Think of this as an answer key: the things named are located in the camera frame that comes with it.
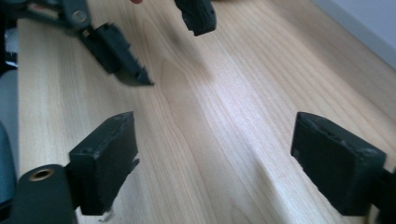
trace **robotic arm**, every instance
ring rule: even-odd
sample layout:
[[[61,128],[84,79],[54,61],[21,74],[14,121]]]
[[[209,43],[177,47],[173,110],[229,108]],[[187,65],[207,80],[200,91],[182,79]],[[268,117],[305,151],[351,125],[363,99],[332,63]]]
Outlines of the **robotic arm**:
[[[372,204],[376,223],[396,223],[396,170],[383,168],[386,153],[328,119],[299,112],[291,155],[343,216],[365,217]]]
[[[37,4],[57,15],[29,8]],[[195,35],[216,29],[216,14],[210,0],[176,0],[184,22]],[[66,30],[78,39],[109,74],[129,86],[146,86],[153,83],[147,70],[129,52],[129,44],[114,24],[104,24],[97,29],[91,26],[90,12],[85,0],[0,0],[0,13],[10,18],[44,22]]]
[[[0,203],[0,223],[77,223],[78,207],[100,216],[139,163],[136,155],[133,112],[107,119],[69,152],[65,167],[49,164],[23,175],[15,197]]]

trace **metal screw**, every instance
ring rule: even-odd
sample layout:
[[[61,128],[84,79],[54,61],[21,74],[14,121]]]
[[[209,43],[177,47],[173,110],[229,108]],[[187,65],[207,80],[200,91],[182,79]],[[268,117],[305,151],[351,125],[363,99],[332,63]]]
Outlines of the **metal screw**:
[[[72,19],[77,23],[84,22],[85,20],[87,20],[87,13],[81,10],[77,10],[73,12]]]

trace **wooden table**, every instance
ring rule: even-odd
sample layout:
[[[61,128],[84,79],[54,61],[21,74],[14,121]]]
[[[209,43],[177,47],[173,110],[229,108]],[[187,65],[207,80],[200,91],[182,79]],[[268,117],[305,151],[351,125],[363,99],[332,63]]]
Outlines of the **wooden table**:
[[[290,155],[297,111],[333,120],[396,165],[396,72],[309,0],[219,0],[194,37],[173,1],[90,0],[156,85],[120,84],[62,31],[20,21],[20,174],[68,163],[134,111],[141,163],[108,223],[362,223],[341,217]],[[97,223],[102,217],[79,217]]]

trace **black plastic part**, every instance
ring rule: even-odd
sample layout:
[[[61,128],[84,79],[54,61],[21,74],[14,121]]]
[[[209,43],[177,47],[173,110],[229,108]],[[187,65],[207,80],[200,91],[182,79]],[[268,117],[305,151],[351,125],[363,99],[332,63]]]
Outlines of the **black plastic part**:
[[[18,5],[27,3],[27,0],[0,0],[0,3],[8,4],[8,5]]]
[[[379,209],[377,223],[396,223],[396,170],[390,173],[384,170],[373,183],[369,199]]]
[[[70,224],[76,220],[65,170],[45,165],[18,183],[9,223]]]
[[[57,12],[63,12],[64,5],[66,5],[65,3],[63,3],[62,0],[29,0],[29,1],[41,7],[48,8]]]
[[[300,112],[291,155],[340,214],[368,214],[369,190],[383,173],[384,152],[325,118]]]
[[[211,0],[175,0],[182,17],[194,35],[216,30],[216,12]]]
[[[102,215],[138,164],[133,112],[107,119],[70,153],[72,191],[84,215]]]
[[[3,221],[8,220],[9,214],[11,212],[12,200],[7,200],[5,202],[0,203],[0,223],[3,224]]]
[[[16,187],[17,177],[11,145],[6,129],[0,122],[0,203],[12,199],[15,195]]]
[[[1,14],[2,9],[0,9],[0,78],[1,76],[9,70],[15,69],[13,66],[6,64],[6,24],[7,18]]]
[[[128,86],[152,85],[148,72],[129,52],[129,44],[114,24],[104,24],[79,39],[109,74]]]

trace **wood grain surface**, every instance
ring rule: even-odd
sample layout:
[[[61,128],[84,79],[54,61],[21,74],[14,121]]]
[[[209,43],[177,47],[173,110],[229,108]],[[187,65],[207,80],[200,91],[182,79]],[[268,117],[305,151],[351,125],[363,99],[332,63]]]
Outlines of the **wood grain surface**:
[[[64,32],[20,21],[20,175],[68,163],[105,119],[134,111],[141,163],[105,217],[80,223],[362,223],[290,155],[297,111],[331,119],[396,165],[396,72],[309,0],[219,0],[195,37],[171,0],[89,0],[154,87],[108,76]]]

